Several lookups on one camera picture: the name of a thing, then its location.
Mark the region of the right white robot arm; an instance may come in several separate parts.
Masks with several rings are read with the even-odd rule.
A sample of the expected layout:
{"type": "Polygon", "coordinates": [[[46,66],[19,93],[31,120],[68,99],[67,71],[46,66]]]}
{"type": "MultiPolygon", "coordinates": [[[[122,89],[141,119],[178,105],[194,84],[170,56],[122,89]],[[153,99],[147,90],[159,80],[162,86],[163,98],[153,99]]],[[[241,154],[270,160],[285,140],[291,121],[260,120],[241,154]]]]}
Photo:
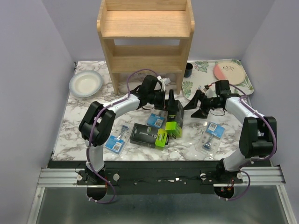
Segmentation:
{"type": "Polygon", "coordinates": [[[233,114],[242,124],[239,149],[222,159],[215,178],[221,183],[232,177],[232,172],[249,163],[270,159],[277,150],[277,121],[265,116],[245,102],[245,95],[232,93],[232,84],[228,80],[214,83],[216,97],[209,98],[202,90],[197,90],[193,98],[184,107],[185,110],[197,108],[191,117],[206,119],[211,110],[223,109],[233,114]]]}

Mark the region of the pink white plate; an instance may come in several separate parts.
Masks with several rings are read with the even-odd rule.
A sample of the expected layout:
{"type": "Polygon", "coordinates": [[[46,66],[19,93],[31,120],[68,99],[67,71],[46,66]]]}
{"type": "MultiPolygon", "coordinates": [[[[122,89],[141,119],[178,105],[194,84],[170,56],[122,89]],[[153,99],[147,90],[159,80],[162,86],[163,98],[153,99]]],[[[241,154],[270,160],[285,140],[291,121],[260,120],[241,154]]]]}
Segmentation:
{"type": "Polygon", "coordinates": [[[218,62],[213,68],[213,74],[217,80],[228,80],[232,85],[241,84],[246,77],[242,66],[231,61],[218,62]]]}

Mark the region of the white blue-rimmed bowl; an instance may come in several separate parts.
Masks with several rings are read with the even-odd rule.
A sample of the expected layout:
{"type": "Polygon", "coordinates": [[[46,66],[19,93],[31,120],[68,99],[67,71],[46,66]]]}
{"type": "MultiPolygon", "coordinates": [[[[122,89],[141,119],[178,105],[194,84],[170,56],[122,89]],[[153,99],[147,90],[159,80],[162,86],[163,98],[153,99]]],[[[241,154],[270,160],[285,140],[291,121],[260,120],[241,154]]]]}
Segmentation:
{"type": "Polygon", "coordinates": [[[93,70],[81,71],[74,75],[69,82],[69,89],[73,96],[88,98],[97,93],[103,85],[103,77],[93,70]]]}

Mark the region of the wooden two-tier shelf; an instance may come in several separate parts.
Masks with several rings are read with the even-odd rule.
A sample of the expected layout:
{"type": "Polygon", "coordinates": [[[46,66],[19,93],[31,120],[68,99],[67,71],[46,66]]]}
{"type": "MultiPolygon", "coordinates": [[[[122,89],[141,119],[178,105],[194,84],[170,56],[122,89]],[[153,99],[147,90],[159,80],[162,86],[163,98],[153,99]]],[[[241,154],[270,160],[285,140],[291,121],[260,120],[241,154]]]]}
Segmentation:
{"type": "Polygon", "coordinates": [[[177,94],[195,31],[189,0],[103,0],[97,32],[114,92],[121,73],[151,69],[176,75],[177,94]],[[178,45],[116,45],[115,40],[178,40],[178,45]]]}

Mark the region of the aluminium rail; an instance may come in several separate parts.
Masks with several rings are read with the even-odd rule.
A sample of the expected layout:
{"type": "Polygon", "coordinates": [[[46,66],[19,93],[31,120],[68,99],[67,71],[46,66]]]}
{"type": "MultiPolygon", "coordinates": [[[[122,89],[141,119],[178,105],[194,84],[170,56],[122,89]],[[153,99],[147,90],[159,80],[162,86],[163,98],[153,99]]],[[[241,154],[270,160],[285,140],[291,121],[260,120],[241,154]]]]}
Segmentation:
{"type": "MultiPolygon", "coordinates": [[[[107,180],[114,186],[137,184],[212,184],[226,186],[276,186],[286,183],[280,167],[247,167],[234,178],[217,181],[210,174],[201,174],[198,169],[124,169],[109,170],[107,180]]],[[[40,172],[38,187],[104,187],[105,181],[87,177],[82,168],[45,168],[40,172]]]]}

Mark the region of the blue razor blister pack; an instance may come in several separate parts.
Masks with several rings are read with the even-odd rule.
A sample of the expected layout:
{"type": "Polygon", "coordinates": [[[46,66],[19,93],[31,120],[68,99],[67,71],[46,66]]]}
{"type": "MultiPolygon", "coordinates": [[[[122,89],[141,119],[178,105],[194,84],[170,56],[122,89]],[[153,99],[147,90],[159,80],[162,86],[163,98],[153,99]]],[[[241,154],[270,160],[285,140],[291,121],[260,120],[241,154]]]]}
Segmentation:
{"type": "Polygon", "coordinates": [[[111,153],[120,154],[130,138],[132,128],[128,121],[120,119],[112,129],[104,148],[111,153]]]}
{"type": "Polygon", "coordinates": [[[164,124],[166,115],[163,112],[159,114],[151,113],[147,120],[147,125],[151,127],[161,128],[164,124]]]}
{"type": "Polygon", "coordinates": [[[223,126],[214,122],[208,122],[200,138],[197,150],[204,156],[214,158],[224,133],[225,128],[223,126]]]}

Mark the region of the black green razor box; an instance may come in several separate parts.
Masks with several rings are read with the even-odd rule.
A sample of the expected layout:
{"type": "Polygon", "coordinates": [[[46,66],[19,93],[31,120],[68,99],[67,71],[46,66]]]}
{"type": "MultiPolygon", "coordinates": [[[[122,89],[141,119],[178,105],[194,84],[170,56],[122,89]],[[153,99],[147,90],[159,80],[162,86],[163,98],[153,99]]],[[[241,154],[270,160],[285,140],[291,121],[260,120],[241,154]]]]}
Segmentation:
{"type": "Polygon", "coordinates": [[[169,143],[169,135],[162,128],[135,123],[131,132],[130,143],[163,150],[169,143]]]}
{"type": "Polygon", "coordinates": [[[178,111],[168,111],[165,130],[174,139],[181,138],[183,133],[184,109],[179,100],[178,111]]]}

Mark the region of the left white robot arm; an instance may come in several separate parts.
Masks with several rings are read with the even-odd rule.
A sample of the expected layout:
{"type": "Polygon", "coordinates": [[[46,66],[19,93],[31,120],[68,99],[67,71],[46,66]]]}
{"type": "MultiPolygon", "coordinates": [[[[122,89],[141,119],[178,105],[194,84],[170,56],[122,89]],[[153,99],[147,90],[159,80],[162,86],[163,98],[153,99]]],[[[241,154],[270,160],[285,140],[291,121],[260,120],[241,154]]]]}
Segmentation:
{"type": "Polygon", "coordinates": [[[87,178],[91,183],[99,184],[103,181],[103,148],[112,131],[114,120],[147,104],[153,105],[156,110],[179,110],[173,89],[169,91],[166,99],[162,81],[151,75],[147,75],[141,85],[128,91],[128,94],[120,99],[106,104],[97,101],[90,104],[78,129],[87,146],[86,166],[90,170],[87,178]]]}

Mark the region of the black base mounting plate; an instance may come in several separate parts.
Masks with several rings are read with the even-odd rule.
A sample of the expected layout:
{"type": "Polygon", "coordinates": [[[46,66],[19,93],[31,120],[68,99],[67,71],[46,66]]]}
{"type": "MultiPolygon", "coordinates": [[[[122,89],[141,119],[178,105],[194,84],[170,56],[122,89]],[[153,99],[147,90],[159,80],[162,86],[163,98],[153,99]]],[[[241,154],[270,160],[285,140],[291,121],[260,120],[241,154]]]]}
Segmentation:
{"type": "Polygon", "coordinates": [[[274,168],[259,161],[225,171],[219,161],[107,161],[98,174],[82,161],[50,161],[44,177],[61,178],[60,187],[85,187],[88,197],[106,195],[216,194],[232,198],[234,188],[269,182],[274,168]]]}

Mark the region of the dark blue cup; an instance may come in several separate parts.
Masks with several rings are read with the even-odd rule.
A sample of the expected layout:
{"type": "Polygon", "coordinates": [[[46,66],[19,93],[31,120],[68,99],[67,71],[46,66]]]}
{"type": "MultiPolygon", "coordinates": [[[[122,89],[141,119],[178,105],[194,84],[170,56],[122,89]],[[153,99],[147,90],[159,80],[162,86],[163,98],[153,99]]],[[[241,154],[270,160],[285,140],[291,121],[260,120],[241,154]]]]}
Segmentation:
{"type": "Polygon", "coordinates": [[[189,78],[192,74],[193,65],[191,63],[187,63],[185,67],[184,77],[189,78]]]}

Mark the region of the floral serving tray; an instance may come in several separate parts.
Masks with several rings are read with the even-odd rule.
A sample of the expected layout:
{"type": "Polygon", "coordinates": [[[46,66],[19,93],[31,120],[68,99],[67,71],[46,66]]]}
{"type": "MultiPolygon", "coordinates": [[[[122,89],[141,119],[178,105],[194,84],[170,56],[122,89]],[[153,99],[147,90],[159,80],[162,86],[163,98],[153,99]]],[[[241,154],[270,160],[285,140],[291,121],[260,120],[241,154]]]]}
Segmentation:
{"type": "MultiPolygon", "coordinates": [[[[238,59],[190,61],[190,63],[193,65],[193,70],[189,78],[183,79],[182,89],[183,89],[184,96],[188,100],[191,100],[198,89],[202,90],[205,85],[218,81],[213,74],[213,68],[218,62],[223,62],[223,61],[231,61],[242,66],[241,62],[238,59]]],[[[244,94],[250,95],[254,92],[254,88],[247,74],[245,80],[241,84],[238,85],[230,84],[230,85],[231,85],[230,90],[232,93],[238,93],[239,95],[244,95],[244,94]]]]}

